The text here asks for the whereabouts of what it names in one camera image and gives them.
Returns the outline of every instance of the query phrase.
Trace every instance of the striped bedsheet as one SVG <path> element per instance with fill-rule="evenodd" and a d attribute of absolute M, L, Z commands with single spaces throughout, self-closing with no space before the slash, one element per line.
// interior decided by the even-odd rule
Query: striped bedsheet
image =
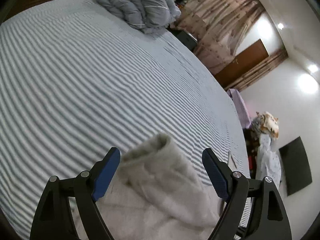
<path fill-rule="evenodd" d="M 231 99 L 171 33 L 145 35 L 95 0 L 51 1 L 0 26 L 0 207 L 23 239 L 50 176 L 74 177 L 159 132 L 203 183 L 207 147 L 249 177 Z"/>

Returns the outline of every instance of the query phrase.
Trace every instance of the curtain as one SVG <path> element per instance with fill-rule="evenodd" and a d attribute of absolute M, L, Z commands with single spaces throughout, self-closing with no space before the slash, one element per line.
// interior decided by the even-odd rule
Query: curtain
<path fill-rule="evenodd" d="M 224 89 L 234 88 L 241 92 L 278 67 L 287 58 L 287 51 L 285 49 L 279 49 Z"/>
<path fill-rule="evenodd" d="M 194 54 L 215 75 L 264 11 L 259 0 L 186 0 L 174 27 L 197 38 Z"/>

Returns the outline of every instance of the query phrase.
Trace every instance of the black tv screen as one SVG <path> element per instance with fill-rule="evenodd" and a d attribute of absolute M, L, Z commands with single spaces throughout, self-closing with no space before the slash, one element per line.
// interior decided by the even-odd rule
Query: black tv screen
<path fill-rule="evenodd" d="M 288 195 L 311 184 L 311 170 L 301 138 L 296 138 L 279 151 L 284 166 Z"/>

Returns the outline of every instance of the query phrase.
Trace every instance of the folded comforter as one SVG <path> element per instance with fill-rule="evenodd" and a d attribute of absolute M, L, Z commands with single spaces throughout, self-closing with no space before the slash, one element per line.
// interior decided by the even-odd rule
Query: folded comforter
<path fill-rule="evenodd" d="M 174 0 L 97 0 L 132 28 L 153 33 L 174 22 L 181 12 Z"/>

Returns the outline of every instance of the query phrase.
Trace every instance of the gray striped bedsheet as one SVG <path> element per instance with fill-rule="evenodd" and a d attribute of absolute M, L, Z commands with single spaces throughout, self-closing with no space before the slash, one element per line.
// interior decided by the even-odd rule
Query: gray striped bedsheet
<path fill-rule="evenodd" d="M 168 31 L 145 35 L 95 0 L 51 1 L 0 26 L 0 207 L 23 239 L 50 176 L 74 177 L 159 132 L 203 183 L 207 147 L 249 177 L 231 99 Z"/>

